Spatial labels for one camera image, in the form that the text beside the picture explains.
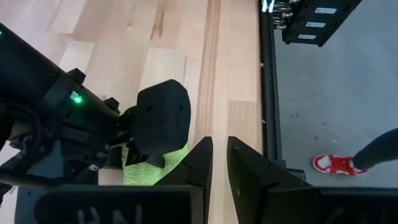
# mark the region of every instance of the white label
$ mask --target white label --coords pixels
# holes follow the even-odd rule
[[[73,91],[72,94],[70,95],[70,98],[75,100],[77,96],[78,96],[77,92]]]
[[[326,24],[324,22],[308,22],[306,27],[317,27],[317,28],[324,28]]]
[[[323,14],[334,14],[337,11],[335,8],[322,8],[319,7],[315,10],[315,13],[323,13]]]
[[[307,35],[307,34],[300,34],[298,35],[299,39],[305,39],[305,40],[313,40],[315,39],[317,36],[316,35]]]

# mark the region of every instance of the green led light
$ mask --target green led light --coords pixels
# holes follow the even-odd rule
[[[83,102],[83,98],[81,96],[76,96],[76,98],[74,100],[75,100],[75,103],[77,103],[77,104]]]

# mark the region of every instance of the yellow-green cloth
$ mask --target yellow-green cloth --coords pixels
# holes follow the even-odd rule
[[[126,163],[127,153],[128,150],[124,148],[122,156],[124,185],[154,185],[179,165],[184,157],[189,153],[189,150],[186,145],[180,150],[165,154],[165,167],[163,169],[146,162],[124,166]]]

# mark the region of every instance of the black pants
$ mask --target black pants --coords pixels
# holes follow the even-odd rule
[[[398,159],[398,128],[382,134],[353,158],[355,168],[367,170],[381,162]]]

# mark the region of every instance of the wooden floor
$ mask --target wooden floor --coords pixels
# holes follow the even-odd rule
[[[259,152],[258,0],[0,0],[4,23],[121,111],[139,90],[176,79],[192,104],[189,144],[214,142],[210,222],[237,223],[226,170],[227,136]],[[121,176],[101,173],[103,183]]]

